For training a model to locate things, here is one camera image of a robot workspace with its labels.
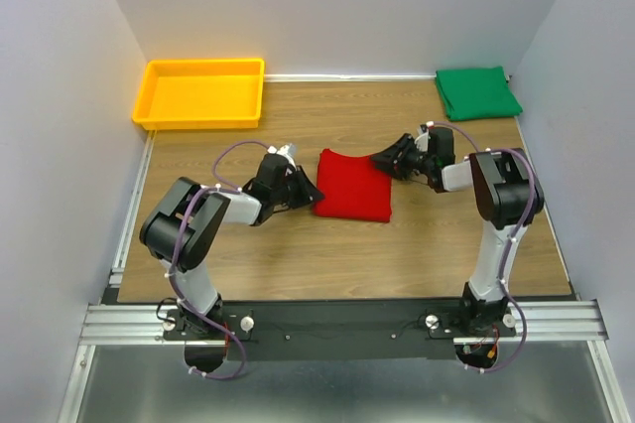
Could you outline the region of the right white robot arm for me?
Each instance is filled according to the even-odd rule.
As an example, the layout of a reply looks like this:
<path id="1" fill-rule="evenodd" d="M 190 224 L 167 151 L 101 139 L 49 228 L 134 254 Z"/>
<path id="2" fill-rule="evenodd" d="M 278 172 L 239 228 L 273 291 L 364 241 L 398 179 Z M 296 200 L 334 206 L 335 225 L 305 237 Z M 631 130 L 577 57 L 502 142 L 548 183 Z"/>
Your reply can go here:
<path id="1" fill-rule="evenodd" d="M 449 323 L 476 336 L 503 321 L 511 302 L 509 277 L 521 240 L 545 196 L 521 148 L 481 149 L 466 132 L 429 121 L 371 156 L 373 167 L 406 181 L 426 177 L 436 193 L 474 192 L 483 223 L 477 262 Z"/>

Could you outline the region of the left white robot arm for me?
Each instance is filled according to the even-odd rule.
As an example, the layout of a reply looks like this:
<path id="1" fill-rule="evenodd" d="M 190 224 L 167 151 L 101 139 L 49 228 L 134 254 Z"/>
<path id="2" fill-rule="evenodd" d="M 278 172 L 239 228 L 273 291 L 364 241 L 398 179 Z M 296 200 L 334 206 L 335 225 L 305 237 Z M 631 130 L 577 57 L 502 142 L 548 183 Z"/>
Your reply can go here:
<path id="1" fill-rule="evenodd" d="M 256 175 L 234 190 L 180 177 L 141 226 L 140 242 L 166 268 L 180 320 L 198 338 L 224 331 L 222 298 L 205 260 L 225 223 L 258 226 L 277 212 L 316 205 L 324 193 L 286 149 L 270 150 Z"/>

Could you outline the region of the red t shirt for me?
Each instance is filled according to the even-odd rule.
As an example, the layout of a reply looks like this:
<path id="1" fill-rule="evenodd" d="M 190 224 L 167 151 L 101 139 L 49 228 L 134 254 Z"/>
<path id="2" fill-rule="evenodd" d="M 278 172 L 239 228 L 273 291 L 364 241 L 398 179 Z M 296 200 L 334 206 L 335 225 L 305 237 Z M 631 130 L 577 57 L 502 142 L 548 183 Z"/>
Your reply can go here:
<path id="1" fill-rule="evenodd" d="M 389 222 L 392 179 L 369 156 L 351 157 L 323 149 L 317 164 L 317 188 L 324 198 L 313 206 L 319 217 Z"/>

